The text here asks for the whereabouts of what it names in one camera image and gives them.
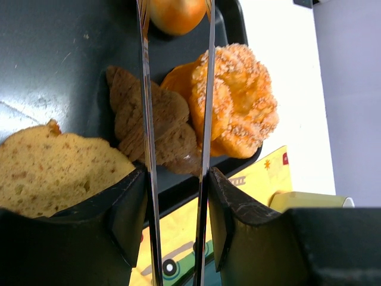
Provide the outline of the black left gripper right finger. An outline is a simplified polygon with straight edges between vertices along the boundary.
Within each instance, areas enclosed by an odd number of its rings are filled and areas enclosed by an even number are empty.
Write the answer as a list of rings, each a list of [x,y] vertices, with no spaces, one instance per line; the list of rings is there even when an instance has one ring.
[[[214,260],[223,285],[379,285],[378,208],[279,213],[210,170]]]

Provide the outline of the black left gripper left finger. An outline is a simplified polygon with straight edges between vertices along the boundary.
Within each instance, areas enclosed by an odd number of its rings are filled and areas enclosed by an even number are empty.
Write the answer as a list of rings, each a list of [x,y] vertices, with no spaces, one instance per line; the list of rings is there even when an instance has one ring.
[[[2,285],[127,285],[137,264],[145,169],[60,211],[31,219],[1,210]]]

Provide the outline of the silver metal tongs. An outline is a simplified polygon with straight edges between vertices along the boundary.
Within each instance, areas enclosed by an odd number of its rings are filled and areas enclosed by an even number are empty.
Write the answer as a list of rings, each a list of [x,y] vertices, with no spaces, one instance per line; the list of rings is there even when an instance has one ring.
[[[205,97],[204,131],[202,142],[201,173],[199,176],[198,212],[195,240],[195,266],[193,285],[204,285],[205,237],[207,227],[208,181],[210,169],[211,123],[213,114],[214,68],[215,68],[215,2],[206,2],[210,20],[208,47],[207,87]],[[148,26],[149,1],[136,2],[138,31],[140,36],[140,90],[142,97],[142,117],[145,143],[145,164],[148,171],[148,220],[151,243],[152,281],[163,285],[163,266],[160,238],[160,214],[158,206],[157,163],[149,70]]]

